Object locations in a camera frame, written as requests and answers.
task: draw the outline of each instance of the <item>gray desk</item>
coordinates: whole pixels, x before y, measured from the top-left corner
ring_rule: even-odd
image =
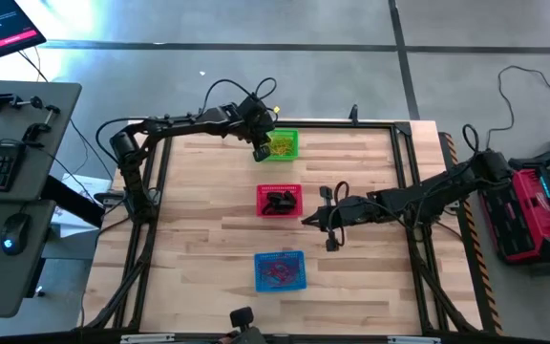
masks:
[[[44,106],[52,104],[61,110],[61,114],[50,122],[51,132],[37,139],[44,144],[43,152],[27,147],[11,191],[0,192],[0,235],[6,219],[18,212],[26,201],[30,202],[25,212],[32,216],[27,247],[22,253],[8,256],[0,246],[0,317],[14,316],[39,278],[44,262],[42,250],[57,205],[87,221],[90,218],[90,223],[100,226],[103,209],[51,177],[53,159],[44,153],[56,155],[80,90],[78,84],[0,81],[0,94],[14,93],[23,100],[38,96]],[[27,127],[43,122],[47,115],[47,111],[31,106],[20,110],[4,108],[0,112],[0,140],[21,140]]]

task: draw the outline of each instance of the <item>computer mouse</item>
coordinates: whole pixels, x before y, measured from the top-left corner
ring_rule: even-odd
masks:
[[[1,248],[8,255],[21,253],[27,246],[27,233],[31,226],[31,216],[24,213],[11,215],[1,230]]]

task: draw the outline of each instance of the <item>red case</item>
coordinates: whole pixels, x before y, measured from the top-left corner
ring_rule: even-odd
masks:
[[[266,194],[269,192],[292,193],[296,207],[286,215],[263,215],[263,208],[268,204]],[[263,184],[256,186],[256,216],[264,218],[297,218],[303,215],[303,188],[299,184]]]

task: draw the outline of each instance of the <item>desk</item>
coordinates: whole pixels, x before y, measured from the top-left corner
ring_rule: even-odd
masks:
[[[40,97],[44,106],[54,105],[61,113],[51,119],[52,130],[42,134],[38,141],[44,144],[42,152],[27,148],[13,186],[9,192],[0,192],[0,235],[6,219],[20,211],[25,201],[26,212],[32,216],[25,250],[16,255],[4,254],[0,244],[0,316],[14,316],[34,278],[39,277],[43,265],[40,255],[49,231],[56,205],[67,208],[85,219],[100,225],[103,209],[74,193],[49,175],[53,159],[63,139],[75,103],[80,94],[79,84],[0,81],[0,94],[14,93],[29,100]],[[48,111],[24,106],[19,110],[5,107],[0,112],[0,140],[21,140],[33,123],[43,122]]]
[[[143,332],[226,333],[228,314],[250,306],[254,324],[263,333],[421,333],[400,225],[348,228],[346,245],[338,252],[326,252],[326,235],[302,226],[300,219],[256,217],[260,183],[300,183],[305,216],[323,203],[321,185],[333,187],[345,180],[350,194],[357,195],[397,186],[391,138],[384,130],[299,132],[300,157],[294,162],[256,163],[251,148],[235,138],[174,139],[140,326]],[[421,178],[441,172],[445,165],[435,123],[412,122],[412,135]],[[115,187],[122,187],[120,176]],[[125,216],[124,209],[117,209],[104,225]],[[453,217],[444,217],[443,223],[457,228]],[[98,241],[84,298],[87,322],[120,282],[130,228],[130,223],[118,226]],[[437,226],[433,241],[441,285],[480,328],[464,246]],[[308,288],[257,293],[254,253],[283,249],[305,252]],[[130,295],[127,319],[133,307]],[[429,292],[427,299],[433,311]],[[435,324],[434,312],[431,319]]]

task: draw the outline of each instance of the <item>plastic basket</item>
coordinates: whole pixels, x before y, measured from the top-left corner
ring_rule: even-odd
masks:
[[[296,207],[286,215],[263,215],[263,208],[268,204],[266,194],[269,192],[292,193]],[[297,218],[303,215],[303,188],[299,184],[263,184],[256,186],[256,216],[265,218]]]
[[[298,158],[298,130],[276,129],[269,132],[268,136],[271,138],[271,142],[268,144],[271,155],[266,159],[267,161],[293,161]],[[292,151],[282,155],[276,154],[277,139],[292,139]]]
[[[305,255],[302,251],[254,255],[257,292],[291,291],[307,288]]]

